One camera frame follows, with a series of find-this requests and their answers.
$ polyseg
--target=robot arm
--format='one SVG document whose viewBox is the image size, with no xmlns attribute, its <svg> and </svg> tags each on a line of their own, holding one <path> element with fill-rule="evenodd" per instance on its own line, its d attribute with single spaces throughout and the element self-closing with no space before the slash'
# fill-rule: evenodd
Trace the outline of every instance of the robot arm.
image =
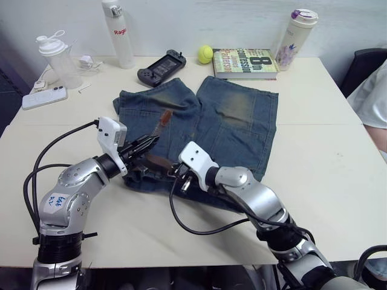
<svg viewBox="0 0 387 290">
<path fill-rule="evenodd" d="M 105 154 L 65 169 L 39 206 L 39 252 L 33 264 L 31 290 L 82 289 L 81 243 L 91 201 L 110 178 L 127 174 L 132 162 L 150 150 L 158 136 L 125 142 L 126 127 L 110 118 L 99 120 L 98 141 Z"/>
<path fill-rule="evenodd" d="M 276 194 L 244 167 L 219 167 L 196 143 L 190 142 L 179 160 L 198 177 L 205 192 L 221 187 L 246 213 L 278 259 L 278 268 L 296 289 L 369 289 L 347 277 L 336 277 L 311 237 L 301 233 Z"/>
</svg>

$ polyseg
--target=white wall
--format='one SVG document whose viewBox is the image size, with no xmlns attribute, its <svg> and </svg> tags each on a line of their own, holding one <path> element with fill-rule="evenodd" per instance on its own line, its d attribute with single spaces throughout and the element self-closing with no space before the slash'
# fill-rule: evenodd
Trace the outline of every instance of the white wall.
<svg viewBox="0 0 387 290">
<path fill-rule="evenodd" d="M 340 84 L 355 50 L 387 42 L 387 0 L 121 0 L 138 56 L 167 49 L 196 55 L 217 48 L 273 48 L 290 12 L 309 8 L 320 20 L 300 56 L 318 56 Z M 66 30 L 73 54 L 114 54 L 99 0 L 0 0 L 0 55 L 29 84 L 46 63 L 36 36 Z"/>
</svg>

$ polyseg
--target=game controller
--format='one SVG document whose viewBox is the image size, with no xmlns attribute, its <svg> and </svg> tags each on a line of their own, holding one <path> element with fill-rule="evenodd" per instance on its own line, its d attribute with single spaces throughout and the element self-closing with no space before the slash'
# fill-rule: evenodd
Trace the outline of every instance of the game controller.
<svg viewBox="0 0 387 290">
<path fill-rule="evenodd" d="M 137 71 L 137 77 L 143 83 L 156 87 L 165 81 L 169 76 L 186 65 L 186 58 L 182 53 L 175 50 L 168 50 L 166 55 L 147 68 Z"/>
</svg>

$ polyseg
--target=white sleeve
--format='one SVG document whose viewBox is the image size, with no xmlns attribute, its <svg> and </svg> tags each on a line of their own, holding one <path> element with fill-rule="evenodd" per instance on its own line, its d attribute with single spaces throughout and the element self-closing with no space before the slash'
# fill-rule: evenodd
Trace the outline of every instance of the white sleeve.
<svg viewBox="0 0 387 290">
<path fill-rule="evenodd" d="M 363 124 L 387 129 L 387 60 L 347 100 Z"/>
</svg>

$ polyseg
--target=book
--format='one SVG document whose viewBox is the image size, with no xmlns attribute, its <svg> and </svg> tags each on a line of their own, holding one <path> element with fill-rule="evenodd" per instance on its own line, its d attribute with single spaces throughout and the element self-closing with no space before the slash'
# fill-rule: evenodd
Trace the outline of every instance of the book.
<svg viewBox="0 0 387 290">
<path fill-rule="evenodd" d="M 275 79 L 279 72 L 270 50 L 214 48 L 212 63 L 220 79 Z"/>
</svg>

